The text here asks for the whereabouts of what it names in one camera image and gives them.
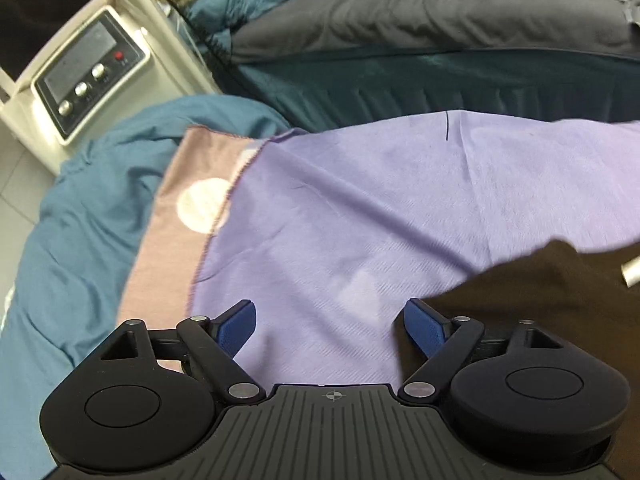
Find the dark brown long-sleeve shirt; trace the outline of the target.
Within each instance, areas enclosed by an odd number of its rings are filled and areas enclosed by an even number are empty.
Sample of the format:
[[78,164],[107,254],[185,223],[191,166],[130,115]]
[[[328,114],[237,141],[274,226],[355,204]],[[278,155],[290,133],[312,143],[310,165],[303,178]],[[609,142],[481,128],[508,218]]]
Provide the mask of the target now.
[[639,474],[637,245],[587,254],[554,240],[437,296],[451,321],[432,358],[394,323],[402,400],[436,408],[454,436],[526,474],[597,465]]

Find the cream appliance with control panel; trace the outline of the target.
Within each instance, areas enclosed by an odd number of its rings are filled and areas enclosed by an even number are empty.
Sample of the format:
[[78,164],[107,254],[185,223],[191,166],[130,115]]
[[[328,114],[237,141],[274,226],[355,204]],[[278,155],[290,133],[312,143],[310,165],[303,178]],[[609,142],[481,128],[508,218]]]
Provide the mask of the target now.
[[1,0],[1,118],[52,174],[116,122],[217,89],[180,0]]

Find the purple floral bed sheet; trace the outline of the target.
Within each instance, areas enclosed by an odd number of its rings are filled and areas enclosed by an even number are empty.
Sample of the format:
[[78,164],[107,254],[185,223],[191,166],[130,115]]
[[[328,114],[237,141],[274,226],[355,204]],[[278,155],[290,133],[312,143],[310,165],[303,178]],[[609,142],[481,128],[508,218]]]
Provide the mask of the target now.
[[260,384],[400,382],[394,323],[548,240],[639,236],[639,126],[455,110],[273,139],[186,132],[118,310],[171,328],[253,301]]

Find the teal blue quilt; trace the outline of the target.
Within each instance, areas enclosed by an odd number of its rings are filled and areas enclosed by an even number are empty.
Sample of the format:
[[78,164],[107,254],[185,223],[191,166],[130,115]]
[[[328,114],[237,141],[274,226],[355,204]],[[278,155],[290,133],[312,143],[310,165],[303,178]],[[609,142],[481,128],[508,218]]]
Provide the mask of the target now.
[[123,120],[64,162],[26,240],[1,330],[2,478],[53,469],[40,408],[114,330],[154,195],[192,126],[252,139],[290,128],[257,101],[187,96]]

